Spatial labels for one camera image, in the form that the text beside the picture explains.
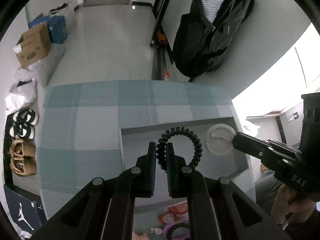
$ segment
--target blue box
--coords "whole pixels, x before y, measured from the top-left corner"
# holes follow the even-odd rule
[[[50,16],[44,16],[37,19],[34,19],[32,22],[28,23],[29,29],[31,29],[33,26],[36,26],[38,24],[46,22],[48,24],[48,21],[50,20]]]
[[[28,24],[29,29],[44,22],[47,23],[51,43],[63,44],[68,37],[64,16],[54,16],[52,18],[45,16],[35,19]]]

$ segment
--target human hand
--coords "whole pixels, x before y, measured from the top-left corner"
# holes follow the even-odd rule
[[[143,234],[142,236],[138,236],[135,232],[132,231],[132,240],[149,240],[147,234]]]
[[[286,215],[292,213],[289,223],[302,223],[306,221],[316,208],[316,203],[310,198],[304,197],[297,201],[293,201],[296,191],[291,190],[287,185],[283,184],[276,196],[271,210],[271,218],[277,223],[285,222]]]

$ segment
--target metal pivot bolt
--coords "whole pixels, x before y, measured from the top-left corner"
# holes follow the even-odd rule
[[[92,184],[93,185],[100,185],[101,183],[103,182],[103,179],[102,178],[94,178],[93,180],[92,180]]]
[[[141,169],[139,167],[133,167],[131,169],[132,174],[139,174],[141,172]]]
[[[192,168],[190,166],[184,166],[181,170],[183,173],[190,173]]]
[[[220,179],[220,183],[222,183],[224,185],[228,185],[230,183],[230,179],[228,179],[227,177],[222,177]]]

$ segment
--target striped lining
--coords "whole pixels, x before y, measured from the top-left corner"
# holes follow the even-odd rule
[[[224,0],[202,0],[204,15],[209,22],[212,23],[214,21],[223,1]]]

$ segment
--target white cup lid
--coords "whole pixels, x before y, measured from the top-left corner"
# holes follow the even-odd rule
[[[233,150],[232,139],[235,135],[235,130],[229,125],[216,124],[207,131],[204,143],[209,153],[228,154]]]

